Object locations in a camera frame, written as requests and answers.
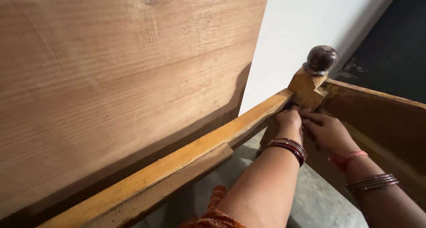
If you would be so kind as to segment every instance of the wooden bed frame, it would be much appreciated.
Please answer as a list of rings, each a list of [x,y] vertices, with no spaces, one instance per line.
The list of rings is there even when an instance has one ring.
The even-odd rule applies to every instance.
[[[394,173],[408,195],[426,208],[426,168],[418,159],[426,155],[426,105],[328,79],[327,70],[336,59],[333,48],[314,47],[288,89],[39,227],[134,225],[178,188],[207,174],[229,158],[233,149],[268,126],[260,144],[264,149],[277,132],[274,114],[290,101],[338,117],[361,148],[385,171]],[[307,164],[353,201],[344,191],[343,177],[324,162],[327,154],[309,138],[304,146],[309,154]]]

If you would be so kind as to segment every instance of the dark brown knob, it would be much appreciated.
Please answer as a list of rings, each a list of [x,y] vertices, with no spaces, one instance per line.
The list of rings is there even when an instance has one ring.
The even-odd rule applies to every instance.
[[[311,49],[307,62],[303,63],[306,72],[313,76],[324,76],[334,62],[337,61],[337,51],[329,46],[316,46]]]

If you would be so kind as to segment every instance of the grey floor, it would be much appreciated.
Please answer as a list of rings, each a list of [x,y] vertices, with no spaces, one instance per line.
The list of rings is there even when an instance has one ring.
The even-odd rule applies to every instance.
[[[231,160],[199,182],[176,194],[133,228],[174,228],[188,218],[200,217],[209,203],[211,190],[218,184],[228,189],[256,157],[264,130],[235,149]],[[304,164],[297,178],[296,193],[287,227],[366,228],[361,212]]]

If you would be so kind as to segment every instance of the wooden bed leg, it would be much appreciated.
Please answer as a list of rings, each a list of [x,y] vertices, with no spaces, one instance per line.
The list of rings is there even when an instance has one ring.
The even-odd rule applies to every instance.
[[[321,84],[327,79],[328,70],[337,60],[337,52],[329,46],[316,46],[309,52],[307,61],[295,73],[288,89],[294,93],[293,101],[303,108],[315,110],[328,92]],[[279,127],[272,118],[260,141],[258,155],[271,139],[278,134]]]

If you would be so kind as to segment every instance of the wooden bed rail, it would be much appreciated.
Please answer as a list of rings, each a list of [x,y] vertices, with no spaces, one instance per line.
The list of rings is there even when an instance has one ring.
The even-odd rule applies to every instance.
[[[153,205],[231,155],[230,149],[255,135],[261,124],[282,110],[292,92],[284,89],[233,121],[152,163],[126,179],[46,221],[40,228],[122,227],[142,219]],[[200,169],[191,169],[203,165]],[[166,184],[173,180],[173,187]]]

